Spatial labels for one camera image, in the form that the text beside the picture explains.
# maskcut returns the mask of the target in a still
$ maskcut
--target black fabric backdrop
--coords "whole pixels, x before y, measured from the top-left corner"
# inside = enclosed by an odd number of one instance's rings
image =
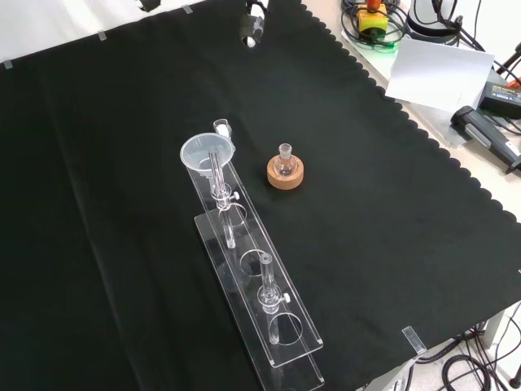
[[[253,52],[243,2],[213,0],[0,72],[3,388],[258,388],[179,159],[223,117],[324,389],[413,357],[406,326],[433,346],[521,299],[514,218],[298,0],[270,6]],[[265,179],[280,143],[306,164],[294,191]]]

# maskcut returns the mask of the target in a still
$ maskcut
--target plastic funnel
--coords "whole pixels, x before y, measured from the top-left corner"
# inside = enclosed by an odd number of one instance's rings
[[[217,133],[202,133],[190,138],[181,147],[181,161],[189,169],[197,171],[205,177],[212,177],[212,165],[208,153],[215,147],[219,154],[221,166],[230,162],[235,152],[234,144],[229,138]]]

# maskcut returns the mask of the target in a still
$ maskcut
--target cable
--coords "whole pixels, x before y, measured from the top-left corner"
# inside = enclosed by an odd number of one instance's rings
[[[521,306],[521,302],[517,305],[517,307],[515,307],[515,310],[514,310],[514,313],[512,314],[510,320],[517,314],[518,310],[519,310],[519,307]],[[499,361],[497,359],[497,354],[499,353],[499,345],[501,345],[501,342],[503,341],[503,338],[505,338],[505,335],[506,335],[506,332],[508,332],[508,327],[510,326],[510,322],[508,322],[508,324],[506,325],[506,329],[505,329],[505,332],[503,332],[503,335],[501,336],[501,338],[499,339],[499,342],[497,342],[497,346],[496,346],[496,354],[494,355],[494,359],[496,361],[496,365],[494,365],[494,371],[497,369],[497,362]]]
[[[519,65],[519,63],[521,63],[521,59],[518,59],[517,62],[514,65],[512,65],[512,68],[510,68],[510,71],[513,72],[515,67],[517,67]]]
[[[496,118],[494,118],[493,116],[490,116],[489,114],[487,114],[486,116],[494,125],[496,126],[499,126],[500,128],[506,130],[507,132],[509,133],[512,133],[512,134],[515,134],[516,136],[521,136],[521,129],[510,119],[510,118],[503,118],[505,121],[509,121],[509,123],[511,125],[513,125],[516,129],[519,130],[519,132],[516,132],[515,130],[511,130],[509,128],[507,128],[506,126],[504,126],[502,123],[500,123]]]
[[[488,365],[492,368],[492,362],[490,361],[490,358],[488,357],[487,351],[485,350],[485,347],[483,346],[483,343],[481,342],[481,338],[477,337],[475,340],[477,342],[475,344],[475,346],[476,346],[476,348],[478,348],[478,354],[481,357],[481,362],[483,364],[485,364],[485,360],[483,360],[483,357],[481,356],[481,353],[479,351],[479,347],[481,347],[481,350],[483,350],[483,355],[487,359]],[[500,387],[499,384],[501,383],[501,381],[499,380],[499,378],[497,376],[494,376],[494,383],[496,385],[496,389],[499,389],[499,387]]]
[[[512,318],[510,318],[510,320],[509,320],[509,324],[510,324],[510,322],[512,322],[512,323],[515,325],[515,327],[518,329],[519,336],[520,336],[520,338],[519,338],[519,343],[518,343],[518,344],[517,344],[517,345],[516,345],[516,346],[515,346],[515,347],[514,347],[514,348],[513,348],[509,353],[505,354],[504,356],[501,356],[500,358],[496,358],[494,361],[491,361],[490,364],[484,364],[482,367],[487,367],[488,365],[492,365],[492,364],[494,364],[494,363],[496,363],[496,362],[502,360],[503,358],[505,358],[505,357],[507,357],[507,356],[510,356],[510,355],[511,355],[515,350],[518,349],[519,346],[521,346],[521,328],[519,328],[518,324],[517,324],[517,323],[516,323]],[[460,376],[458,376],[458,377],[452,379],[451,381],[447,381],[447,383],[444,382],[443,387],[440,387],[440,388],[437,389],[436,391],[442,391],[443,389],[449,389],[449,386],[450,386],[452,383],[454,383],[456,380],[459,380],[459,379],[461,379],[462,377],[467,376],[467,375],[469,375],[469,374],[471,374],[471,373],[473,373],[473,372],[475,372],[475,370],[471,370],[471,371],[465,372],[464,374],[462,374],[462,375],[460,375]]]
[[[407,384],[405,385],[405,391],[409,391],[410,385],[413,382],[414,364],[409,368],[409,375],[407,376]]]
[[[476,34],[478,33],[478,18],[479,18],[479,9],[481,8],[481,0],[478,2],[478,9],[475,11],[475,18],[474,18],[474,39]]]
[[[458,347],[458,345],[460,344],[460,342],[461,342],[460,340],[453,340],[450,344],[445,346],[438,353],[434,354],[431,357],[420,357],[416,363],[419,365],[424,365],[424,364],[431,364],[434,361],[438,361],[440,358],[446,356],[451,351],[456,349]]]
[[[521,79],[519,79],[517,76],[515,76],[512,71],[510,71],[505,65],[498,63],[496,60],[494,60],[494,63],[501,69],[503,69],[505,72],[507,72],[509,75],[511,75],[521,86]]]
[[[485,51],[485,49],[477,42],[465,29],[460,29],[461,33],[460,38],[462,41],[464,41],[468,46],[476,49],[477,51]],[[498,61],[494,60],[495,65],[497,65],[499,68],[503,69],[505,72],[507,72],[509,75],[511,75],[520,85],[521,85],[521,79],[519,79],[517,76],[515,76],[511,70],[509,70],[505,65],[499,63]]]
[[[519,128],[519,127],[515,124],[515,122],[513,122],[510,118],[505,117],[505,118],[503,118],[503,119],[504,119],[505,121],[507,121],[509,124],[511,124],[513,127],[515,127],[519,132],[521,132],[521,128]]]
[[[424,26],[429,26],[431,24],[436,24],[439,22],[439,20],[435,20],[434,22],[422,22],[420,20],[420,18],[418,17],[418,12],[416,11],[416,0],[411,0],[414,2],[414,5],[413,5],[413,12],[414,12],[414,17],[416,18],[416,20],[420,23],[420,24],[423,24]]]
[[[447,389],[447,391],[456,391],[454,387],[451,385],[454,380],[449,381],[449,369],[450,367],[459,361],[469,361],[472,363],[472,366],[475,368],[472,371],[469,371],[468,373],[472,373],[475,371],[481,371],[483,373],[483,380],[484,382],[482,384],[482,391],[490,391],[491,387],[491,381],[490,376],[488,375],[487,368],[484,367],[484,365],[476,360],[475,358],[472,358],[471,356],[467,356],[466,354],[458,354],[457,356],[452,356],[447,360],[445,365],[443,365],[443,369],[441,371],[441,379],[443,381],[443,388]]]
[[[464,335],[464,339],[465,339],[466,351],[468,352],[468,354],[469,354],[469,359],[470,359],[470,360],[468,360],[468,361],[471,362],[471,364],[472,364],[472,369],[476,371],[476,368],[475,368],[475,365],[474,365],[474,361],[476,361],[476,360],[474,360],[474,358],[472,357],[472,354],[471,354],[471,347],[469,346],[469,341],[466,340],[465,335]],[[444,380],[444,377],[443,377],[443,376],[444,376],[444,371],[445,371],[445,366],[446,366],[446,365],[447,365],[447,364],[443,365],[443,371],[441,372],[441,379],[443,380],[443,384],[446,384],[446,383],[445,383],[445,380]],[[449,381],[449,380],[448,380],[448,376],[449,376],[449,367],[450,367],[450,366],[447,367],[447,381]],[[487,380],[485,379],[486,377],[487,377],[486,372],[483,373],[483,380],[481,380],[481,378],[480,378],[479,375],[478,375],[478,381],[479,381],[479,383],[481,384],[481,387],[483,387],[483,389],[485,389],[485,385],[486,385],[486,381],[487,381]]]

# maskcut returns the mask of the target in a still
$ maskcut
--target yellow device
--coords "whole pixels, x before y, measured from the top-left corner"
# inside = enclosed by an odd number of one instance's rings
[[[384,14],[387,14],[385,4],[380,4],[379,10]],[[379,12],[371,12],[367,10],[359,10],[358,12],[358,29],[362,33],[376,37],[382,36],[387,32],[387,23],[387,17]]]

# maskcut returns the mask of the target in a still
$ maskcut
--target black power adapter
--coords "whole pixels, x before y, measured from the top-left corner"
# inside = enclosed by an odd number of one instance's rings
[[[479,108],[518,120],[521,118],[521,90],[487,81]]]

